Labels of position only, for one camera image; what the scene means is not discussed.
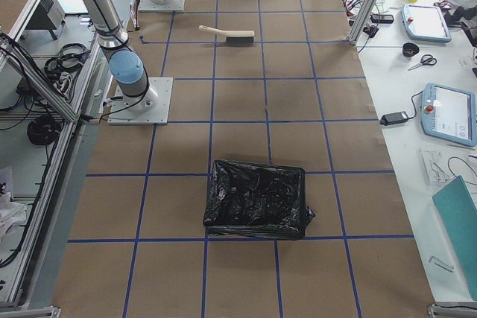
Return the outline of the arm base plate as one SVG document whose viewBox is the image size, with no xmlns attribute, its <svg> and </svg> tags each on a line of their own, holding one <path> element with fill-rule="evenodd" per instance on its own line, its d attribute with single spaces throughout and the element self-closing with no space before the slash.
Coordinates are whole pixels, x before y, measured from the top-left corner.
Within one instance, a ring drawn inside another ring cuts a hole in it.
<svg viewBox="0 0 477 318">
<path fill-rule="evenodd" d="M 107 123 L 112 125 L 143 125 L 168 123 L 172 77 L 150 77 L 149 89 L 142 98 L 124 96 L 119 86 L 116 86 L 115 96 L 121 99 L 112 102 Z"/>
<path fill-rule="evenodd" d="M 183 12 L 186 0 L 140 0 L 139 12 L 169 13 Z"/>
</svg>

